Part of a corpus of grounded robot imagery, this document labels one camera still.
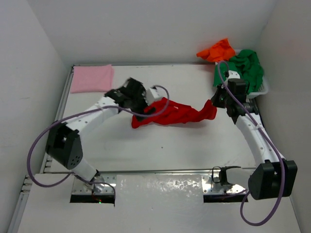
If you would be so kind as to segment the red t-shirt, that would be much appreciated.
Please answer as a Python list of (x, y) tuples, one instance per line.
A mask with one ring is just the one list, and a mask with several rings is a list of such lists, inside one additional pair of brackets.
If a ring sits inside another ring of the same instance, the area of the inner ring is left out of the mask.
[(216, 117), (217, 108), (212, 105), (211, 100), (207, 100), (204, 107), (198, 111), (189, 105), (184, 105), (174, 101), (169, 101), (166, 110), (155, 117), (148, 117), (139, 121), (137, 116), (132, 117), (131, 126), (136, 129), (150, 123), (159, 125), (171, 125), (178, 123), (200, 122), (202, 120), (213, 120)]

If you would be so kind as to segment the pink t-shirt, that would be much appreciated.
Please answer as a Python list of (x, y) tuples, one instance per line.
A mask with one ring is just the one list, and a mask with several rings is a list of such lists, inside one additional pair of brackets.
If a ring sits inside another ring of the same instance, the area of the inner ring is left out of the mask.
[(71, 93), (106, 92), (112, 88), (114, 69), (105, 66), (74, 66)]

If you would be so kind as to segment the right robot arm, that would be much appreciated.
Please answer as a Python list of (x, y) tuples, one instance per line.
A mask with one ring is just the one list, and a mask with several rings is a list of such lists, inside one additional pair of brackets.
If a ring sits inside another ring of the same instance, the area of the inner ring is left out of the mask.
[(292, 193), (297, 165), (286, 160), (280, 152), (275, 152), (267, 142), (269, 138), (261, 123), (259, 110), (253, 101), (247, 101), (247, 84), (241, 79), (229, 79), (226, 86), (219, 84), (211, 98), (212, 105), (226, 109), (227, 115), (243, 134), (255, 160), (257, 168), (248, 175), (239, 166), (223, 167), (220, 184), (238, 184), (247, 188), (255, 200), (272, 199), (279, 196), (283, 187), (283, 197)]

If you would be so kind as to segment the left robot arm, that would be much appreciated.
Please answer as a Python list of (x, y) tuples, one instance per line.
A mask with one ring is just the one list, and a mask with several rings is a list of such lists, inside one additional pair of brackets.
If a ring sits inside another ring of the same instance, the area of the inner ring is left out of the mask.
[(145, 108), (159, 99), (161, 96), (155, 86), (145, 89), (141, 82), (129, 78), (123, 86), (105, 93), (86, 110), (86, 114), (53, 126), (49, 131), (46, 153), (99, 193), (104, 189), (104, 179), (84, 158), (83, 140), (91, 131), (125, 109), (139, 114), (138, 118), (143, 120)]

